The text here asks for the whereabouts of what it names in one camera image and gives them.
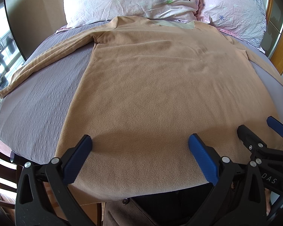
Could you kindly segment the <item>tan long-sleeve shirt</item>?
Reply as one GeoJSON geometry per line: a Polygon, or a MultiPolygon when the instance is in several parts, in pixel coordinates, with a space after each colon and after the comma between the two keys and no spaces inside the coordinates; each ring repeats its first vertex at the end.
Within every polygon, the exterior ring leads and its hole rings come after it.
{"type": "Polygon", "coordinates": [[[0,98],[90,42],[54,156],[83,135],[92,138],[92,152],[70,185],[79,204],[204,184],[188,148],[194,133],[238,163],[249,159],[237,136],[242,124],[283,150],[283,139],[266,123],[269,116],[283,123],[283,78],[260,51],[198,21],[180,26],[116,17],[52,35],[0,98]]]}

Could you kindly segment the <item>lavender bed sheet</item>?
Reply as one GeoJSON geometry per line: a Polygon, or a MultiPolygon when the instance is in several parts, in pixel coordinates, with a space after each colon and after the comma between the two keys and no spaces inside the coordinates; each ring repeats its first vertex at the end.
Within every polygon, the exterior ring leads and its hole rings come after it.
{"type": "Polygon", "coordinates": [[[94,43],[33,73],[2,99],[0,140],[37,164],[54,156],[61,130],[94,43]]]}

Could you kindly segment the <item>pink floral pillow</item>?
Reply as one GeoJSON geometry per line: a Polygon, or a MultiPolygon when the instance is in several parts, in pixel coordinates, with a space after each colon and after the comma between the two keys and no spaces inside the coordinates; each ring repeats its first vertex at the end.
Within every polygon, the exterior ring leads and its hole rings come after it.
{"type": "Polygon", "coordinates": [[[197,20],[256,48],[267,27],[263,0],[199,0],[197,20]]]}

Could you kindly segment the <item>white floral pillow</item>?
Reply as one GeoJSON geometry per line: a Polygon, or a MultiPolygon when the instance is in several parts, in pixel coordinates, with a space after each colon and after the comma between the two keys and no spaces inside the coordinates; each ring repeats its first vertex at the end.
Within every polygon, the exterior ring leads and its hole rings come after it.
{"type": "Polygon", "coordinates": [[[117,16],[190,22],[199,0],[63,0],[67,27],[81,27],[117,16]]]}

